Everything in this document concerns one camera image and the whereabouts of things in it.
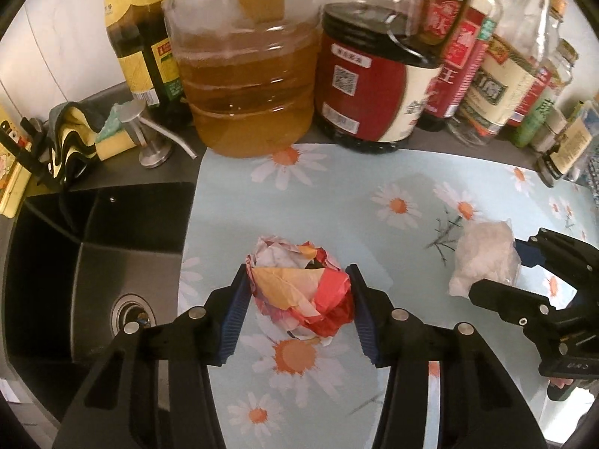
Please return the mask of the right hand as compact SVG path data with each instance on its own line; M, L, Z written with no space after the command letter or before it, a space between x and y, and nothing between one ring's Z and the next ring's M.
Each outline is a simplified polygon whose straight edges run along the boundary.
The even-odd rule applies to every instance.
M549 379L549 387L554 390L564 391L571 388L575 388L578 382L571 378L557 378L552 377Z

